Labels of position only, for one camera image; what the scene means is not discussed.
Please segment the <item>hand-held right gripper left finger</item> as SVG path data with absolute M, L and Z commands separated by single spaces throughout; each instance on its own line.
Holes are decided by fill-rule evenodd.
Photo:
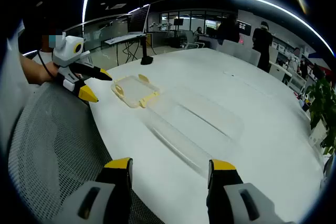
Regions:
M 87 181 L 66 198 L 59 223 L 127 223 L 132 204 L 133 159 L 105 164 L 95 181 Z

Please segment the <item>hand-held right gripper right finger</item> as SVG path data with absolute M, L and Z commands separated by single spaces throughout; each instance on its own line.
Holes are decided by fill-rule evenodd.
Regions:
M 209 223 L 284 223 L 266 195 L 218 159 L 209 160 L 206 205 Z

